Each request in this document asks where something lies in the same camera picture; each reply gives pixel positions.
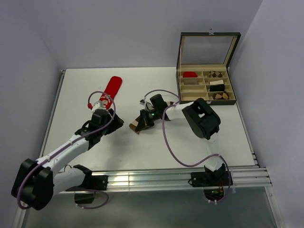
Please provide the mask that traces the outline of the beige sock brown toe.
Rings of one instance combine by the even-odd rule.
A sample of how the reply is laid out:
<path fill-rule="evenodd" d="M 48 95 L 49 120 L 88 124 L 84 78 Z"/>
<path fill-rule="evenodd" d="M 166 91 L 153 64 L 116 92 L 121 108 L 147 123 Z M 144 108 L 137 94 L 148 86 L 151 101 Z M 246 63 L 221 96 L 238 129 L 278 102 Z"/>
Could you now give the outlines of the beige sock brown toe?
<path fill-rule="evenodd" d="M 154 127 L 155 121 L 162 120 L 164 109 L 172 104 L 173 102 L 165 102 L 164 107 L 154 107 L 150 102 L 147 102 L 145 108 L 140 110 L 140 115 L 129 124 L 129 127 L 137 134 Z"/>

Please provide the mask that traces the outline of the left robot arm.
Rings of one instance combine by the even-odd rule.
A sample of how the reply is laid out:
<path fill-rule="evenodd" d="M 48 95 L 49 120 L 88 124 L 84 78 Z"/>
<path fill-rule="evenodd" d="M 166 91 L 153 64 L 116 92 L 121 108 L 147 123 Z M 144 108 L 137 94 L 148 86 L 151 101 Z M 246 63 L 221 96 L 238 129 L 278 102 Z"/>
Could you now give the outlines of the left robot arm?
<path fill-rule="evenodd" d="M 113 109 L 95 111 L 91 119 L 56 150 L 39 159 L 22 162 L 11 190 L 19 208 L 41 210 L 53 196 L 70 188 L 95 191 L 90 169 L 75 165 L 68 171 L 61 170 L 123 124 Z"/>

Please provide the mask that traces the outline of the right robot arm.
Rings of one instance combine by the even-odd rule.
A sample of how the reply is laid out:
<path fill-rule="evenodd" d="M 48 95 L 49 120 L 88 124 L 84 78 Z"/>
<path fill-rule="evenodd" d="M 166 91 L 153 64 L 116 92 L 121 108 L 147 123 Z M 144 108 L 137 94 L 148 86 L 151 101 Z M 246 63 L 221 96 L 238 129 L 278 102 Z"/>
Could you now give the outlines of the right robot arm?
<path fill-rule="evenodd" d="M 190 103 L 179 104 L 178 102 L 165 102 L 161 94 L 156 94 L 150 98 L 151 104 L 148 104 L 145 98 L 140 103 L 144 105 L 144 108 L 140 110 L 140 115 L 135 121 L 129 125 L 135 133 L 147 130 L 154 126 L 155 121 L 162 120 L 164 141 L 175 161 L 188 168 L 196 167 L 206 162 L 202 177 L 193 177 L 192 185 L 195 182 L 200 182 L 211 186 L 220 183 L 224 175 L 228 175 L 230 178 L 229 171 L 226 171 L 226 163 L 219 154 L 218 132 L 221 124 L 220 117 L 203 98 L 198 98 Z M 165 122 L 175 119 L 185 119 L 192 132 L 205 141 L 206 158 L 190 165 L 183 163 L 175 156 L 165 132 Z"/>

